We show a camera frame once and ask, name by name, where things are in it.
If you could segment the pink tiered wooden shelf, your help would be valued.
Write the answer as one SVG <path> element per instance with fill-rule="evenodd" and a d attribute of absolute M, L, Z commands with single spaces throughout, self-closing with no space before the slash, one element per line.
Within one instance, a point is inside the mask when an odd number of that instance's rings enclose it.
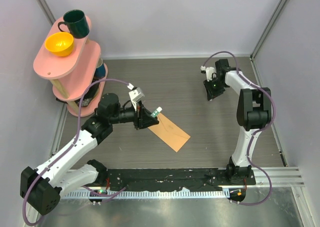
<path fill-rule="evenodd" d="M 101 57 L 100 45 L 87 37 L 74 40 L 74 50 L 69 56 L 58 57 L 50 53 L 43 44 L 33 62 L 35 73 L 52 83 L 55 97 L 67 103 L 67 110 L 74 116 L 86 117 L 93 114 L 101 99 L 104 82 L 99 84 L 98 93 L 87 107 L 79 107 L 79 100 L 92 83 Z"/>

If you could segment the dark green mug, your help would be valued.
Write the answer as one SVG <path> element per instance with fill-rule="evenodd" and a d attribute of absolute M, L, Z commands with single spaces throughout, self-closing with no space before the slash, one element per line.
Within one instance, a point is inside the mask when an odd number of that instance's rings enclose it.
<path fill-rule="evenodd" d="M 89 24 L 87 22 L 85 13 L 79 9 L 73 9 L 63 15 L 63 21 L 57 24 L 61 32 L 61 25 L 67 26 L 69 33 L 75 39 L 83 39 L 90 33 Z"/>

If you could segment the aluminium frame rail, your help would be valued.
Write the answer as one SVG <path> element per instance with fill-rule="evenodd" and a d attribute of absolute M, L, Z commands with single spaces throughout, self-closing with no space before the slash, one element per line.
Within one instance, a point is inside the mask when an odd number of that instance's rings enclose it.
<path fill-rule="evenodd" d="M 253 168 L 251 169 L 254 173 L 255 185 L 223 185 L 221 188 L 236 188 L 236 187 L 289 187 L 289 186 L 302 186 L 304 181 L 300 174 L 300 171 L 296 167 L 271 167 L 265 168 L 263 171 Z"/>

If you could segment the blue cup on shelf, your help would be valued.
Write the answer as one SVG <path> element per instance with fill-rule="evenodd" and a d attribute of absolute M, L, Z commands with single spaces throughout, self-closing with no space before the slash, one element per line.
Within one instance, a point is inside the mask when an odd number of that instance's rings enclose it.
<path fill-rule="evenodd" d="M 97 62 L 96 70 L 94 73 L 94 77 L 96 79 L 102 79 L 106 76 L 106 69 L 104 66 L 103 60 L 100 58 Z"/>

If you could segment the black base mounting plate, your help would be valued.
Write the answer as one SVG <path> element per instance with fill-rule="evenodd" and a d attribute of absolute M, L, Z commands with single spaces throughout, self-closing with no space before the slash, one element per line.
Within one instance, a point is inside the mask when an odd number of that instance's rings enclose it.
<path fill-rule="evenodd" d="M 218 191 L 222 186 L 254 186 L 254 172 L 227 176 L 223 168 L 139 168 L 108 169 L 102 181 L 87 187 L 109 187 L 111 191 L 173 192 L 183 188 L 191 192 Z"/>

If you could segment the yellow bowl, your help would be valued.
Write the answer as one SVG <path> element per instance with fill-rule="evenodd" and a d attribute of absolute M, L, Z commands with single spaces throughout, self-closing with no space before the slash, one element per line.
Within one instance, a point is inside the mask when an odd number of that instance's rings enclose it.
<path fill-rule="evenodd" d="M 44 42 L 45 48 L 55 56 L 67 57 L 74 50 L 74 37 L 68 32 L 57 32 Z"/>

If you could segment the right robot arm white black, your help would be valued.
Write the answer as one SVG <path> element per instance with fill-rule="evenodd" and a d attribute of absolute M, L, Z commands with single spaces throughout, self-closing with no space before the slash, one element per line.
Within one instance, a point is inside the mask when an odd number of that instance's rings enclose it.
<path fill-rule="evenodd" d="M 269 88 L 261 88 L 243 76 L 243 72 L 230 67 L 227 59 L 215 62 L 214 67 L 201 66 L 206 76 L 203 81 L 207 100 L 212 101 L 222 95 L 226 88 L 232 88 L 238 94 L 236 120 L 240 127 L 235 151 L 226 166 L 226 180 L 233 185 L 251 175 L 250 163 L 256 142 L 272 120 L 272 102 Z"/>

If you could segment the orange paper envelope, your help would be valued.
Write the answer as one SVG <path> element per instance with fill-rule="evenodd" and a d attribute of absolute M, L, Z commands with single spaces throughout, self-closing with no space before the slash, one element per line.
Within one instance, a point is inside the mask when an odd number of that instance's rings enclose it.
<path fill-rule="evenodd" d="M 150 126 L 148 129 L 177 153 L 190 136 L 162 113 L 157 115 L 157 119 L 159 124 Z"/>

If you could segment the green white glue stick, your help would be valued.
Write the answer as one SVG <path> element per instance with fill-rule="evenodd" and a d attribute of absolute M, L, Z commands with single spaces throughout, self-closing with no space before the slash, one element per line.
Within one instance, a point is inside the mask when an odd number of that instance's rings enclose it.
<path fill-rule="evenodd" d="M 152 116 L 153 118 L 155 118 L 155 117 L 157 117 L 158 114 L 161 113 L 161 111 L 162 111 L 162 108 L 159 106 L 159 107 L 157 107 L 157 108 L 151 113 L 151 116 Z"/>

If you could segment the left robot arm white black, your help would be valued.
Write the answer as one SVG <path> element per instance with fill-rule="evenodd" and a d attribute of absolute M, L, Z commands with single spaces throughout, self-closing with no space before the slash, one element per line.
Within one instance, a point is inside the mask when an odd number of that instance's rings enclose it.
<path fill-rule="evenodd" d="M 133 123 L 137 130 L 159 124 L 146 109 L 137 90 L 130 92 L 131 106 L 121 105 L 115 93 L 102 96 L 94 114 L 80 127 L 75 137 L 49 160 L 21 172 L 20 196 L 40 215 L 50 213 L 62 196 L 78 187 L 102 186 L 107 179 L 106 167 L 96 160 L 88 161 L 75 173 L 69 169 L 86 153 L 97 147 L 112 132 L 115 124 Z"/>

